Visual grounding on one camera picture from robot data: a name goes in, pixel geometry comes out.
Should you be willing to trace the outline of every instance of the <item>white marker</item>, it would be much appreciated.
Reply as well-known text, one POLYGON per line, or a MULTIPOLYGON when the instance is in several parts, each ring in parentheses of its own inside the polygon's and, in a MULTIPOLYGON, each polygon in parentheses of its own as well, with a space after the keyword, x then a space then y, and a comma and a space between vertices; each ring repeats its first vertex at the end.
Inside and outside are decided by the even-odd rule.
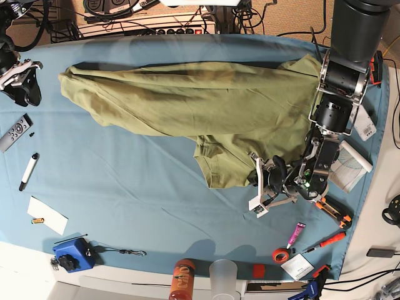
POLYGON ((22 180, 21 180, 21 185, 19 186, 19 190, 21 192, 25 189, 26 184, 28 183, 28 180, 31 177, 33 169, 35 168, 35 165, 38 161, 38 158, 39 158, 39 153, 35 153, 32 155, 31 159, 29 160, 29 163, 27 164, 24 176, 22 177, 22 180))

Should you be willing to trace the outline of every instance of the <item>bottle label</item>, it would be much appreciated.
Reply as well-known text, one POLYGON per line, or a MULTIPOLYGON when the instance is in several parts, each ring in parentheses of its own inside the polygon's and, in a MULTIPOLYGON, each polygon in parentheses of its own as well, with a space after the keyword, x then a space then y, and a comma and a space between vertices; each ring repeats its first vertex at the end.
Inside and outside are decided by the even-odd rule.
POLYGON ((172 280, 172 291, 187 291, 193 295, 194 269, 187 264, 180 264, 174 269, 174 278, 172 280))

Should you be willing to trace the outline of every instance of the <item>black marker cap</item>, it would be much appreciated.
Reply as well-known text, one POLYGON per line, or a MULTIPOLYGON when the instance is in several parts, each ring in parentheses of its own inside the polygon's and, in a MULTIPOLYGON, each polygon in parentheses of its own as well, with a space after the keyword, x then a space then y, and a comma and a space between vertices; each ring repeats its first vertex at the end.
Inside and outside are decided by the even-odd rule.
POLYGON ((19 191, 22 192, 26 187, 26 183, 21 181, 21 184, 19 185, 19 191))

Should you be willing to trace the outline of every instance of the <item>olive green t-shirt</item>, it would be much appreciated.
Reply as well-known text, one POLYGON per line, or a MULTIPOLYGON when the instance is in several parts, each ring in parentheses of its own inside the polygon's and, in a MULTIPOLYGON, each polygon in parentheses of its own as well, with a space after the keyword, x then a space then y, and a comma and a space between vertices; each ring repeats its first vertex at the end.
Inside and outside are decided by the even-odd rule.
POLYGON ((299 158, 321 65, 311 56, 277 69, 195 62, 130 71, 70 67, 61 93, 102 126, 135 134, 186 136, 210 188, 248 185, 255 163, 299 158))

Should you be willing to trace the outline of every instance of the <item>clear plastic cup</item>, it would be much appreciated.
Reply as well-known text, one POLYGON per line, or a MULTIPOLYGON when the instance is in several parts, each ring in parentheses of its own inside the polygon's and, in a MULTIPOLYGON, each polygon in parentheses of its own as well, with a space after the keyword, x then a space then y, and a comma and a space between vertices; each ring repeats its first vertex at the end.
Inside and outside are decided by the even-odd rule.
POLYGON ((212 300, 235 300, 238 267, 233 261, 220 259, 210 266, 212 300))

